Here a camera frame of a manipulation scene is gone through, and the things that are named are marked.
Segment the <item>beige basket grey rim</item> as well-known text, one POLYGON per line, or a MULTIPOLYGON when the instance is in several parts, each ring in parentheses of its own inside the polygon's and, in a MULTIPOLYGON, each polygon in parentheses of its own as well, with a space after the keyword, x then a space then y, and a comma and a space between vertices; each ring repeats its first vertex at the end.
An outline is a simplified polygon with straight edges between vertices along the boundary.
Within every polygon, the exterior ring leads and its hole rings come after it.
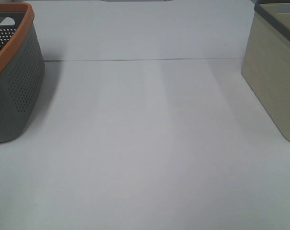
POLYGON ((258 0, 241 74, 290 142, 290 0, 258 0))

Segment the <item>grey perforated basket orange rim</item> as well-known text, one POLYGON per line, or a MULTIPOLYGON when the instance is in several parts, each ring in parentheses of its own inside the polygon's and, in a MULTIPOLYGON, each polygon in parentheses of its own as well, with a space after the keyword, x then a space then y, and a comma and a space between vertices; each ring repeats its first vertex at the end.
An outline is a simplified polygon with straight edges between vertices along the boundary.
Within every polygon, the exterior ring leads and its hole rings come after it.
POLYGON ((24 2, 0 2, 0 143, 25 129, 39 95, 45 63, 33 24, 34 11, 24 2))

